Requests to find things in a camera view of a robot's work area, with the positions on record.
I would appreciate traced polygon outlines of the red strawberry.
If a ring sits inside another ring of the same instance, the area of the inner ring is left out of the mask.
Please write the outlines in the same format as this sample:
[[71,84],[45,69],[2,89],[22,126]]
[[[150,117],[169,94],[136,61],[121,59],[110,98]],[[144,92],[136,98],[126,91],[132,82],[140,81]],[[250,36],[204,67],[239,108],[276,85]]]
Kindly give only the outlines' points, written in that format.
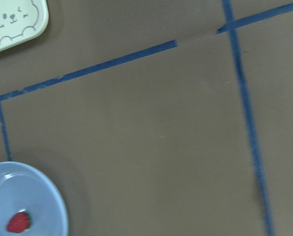
[[19,234],[29,229],[31,226],[30,215],[25,212],[16,213],[8,222],[6,230],[10,233]]

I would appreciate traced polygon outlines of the cream bear tray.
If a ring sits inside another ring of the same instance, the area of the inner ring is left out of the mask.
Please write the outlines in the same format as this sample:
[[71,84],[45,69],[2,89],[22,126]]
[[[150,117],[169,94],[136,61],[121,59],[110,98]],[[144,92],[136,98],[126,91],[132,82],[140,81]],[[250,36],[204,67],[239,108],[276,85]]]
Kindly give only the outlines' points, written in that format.
[[48,21],[45,0],[0,0],[0,52],[40,36]]

